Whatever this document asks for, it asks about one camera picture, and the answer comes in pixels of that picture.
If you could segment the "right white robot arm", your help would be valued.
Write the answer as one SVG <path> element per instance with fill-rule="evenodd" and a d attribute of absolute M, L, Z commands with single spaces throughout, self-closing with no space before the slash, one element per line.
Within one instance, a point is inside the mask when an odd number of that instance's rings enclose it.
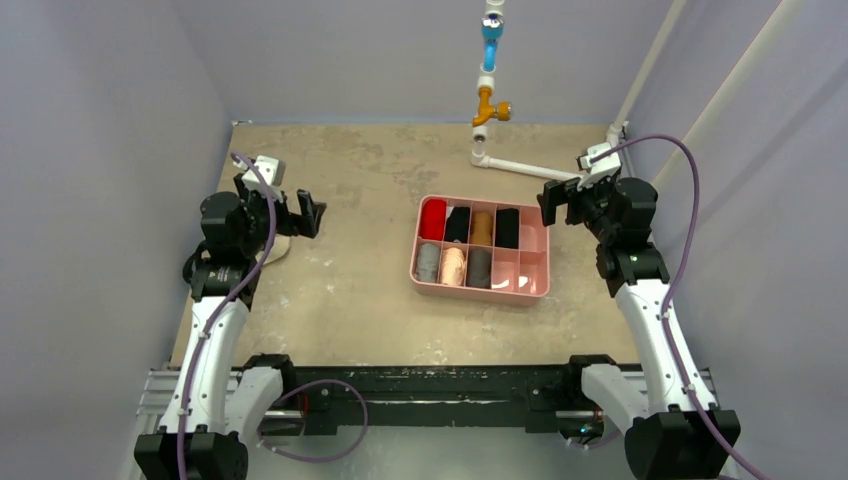
<path fill-rule="evenodd" d="M 698 372 L 670 300 L 672 281 L 650 240 L 658 194 L 635 178 L 606 178 L 579 188 L 575 179 L 547 182 L 537 196 L 551 226 L 565 206 L 569 225 L 597 239 L 597 270 L 625 317 L 637 347 L 646 389 L 611 363 L 589 364 L 564 376 L 561 392 L 576 407 L 594 402 L 606 428 L 624 437 L 637 479 L 718 479 L 741 433 Z"/>

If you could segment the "pink divided organizer tray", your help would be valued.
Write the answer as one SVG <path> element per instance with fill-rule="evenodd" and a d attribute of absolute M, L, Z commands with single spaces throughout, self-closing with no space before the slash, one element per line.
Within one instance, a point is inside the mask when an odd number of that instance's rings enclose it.
<path fill-rule="evenodd" d="M 422 295 L 532 306 L 550 291 L 550 240 L 536 205 L 428 195 L 409 277 Z"/>

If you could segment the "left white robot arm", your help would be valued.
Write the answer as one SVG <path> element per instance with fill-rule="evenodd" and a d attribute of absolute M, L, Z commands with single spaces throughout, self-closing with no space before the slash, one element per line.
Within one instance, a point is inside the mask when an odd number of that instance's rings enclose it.
<path fill-rule="evenodd" d="M 283 192 L 242 174 L 234 183 L 235 191 L 200 205 L 203 239 L 183 267 L 193 301 L 185 357 L 158 427 L 139 435 L 133 452 L 147 479 L 246 478 L 248 446 L 265 412 L 297 399 L 298 382 L 283 354 L 253 356 L 235 390 L 228 387 L 268 241 L 316 237 L 327 206 L 298 190 L 300 211 L 292 213 Z"/>

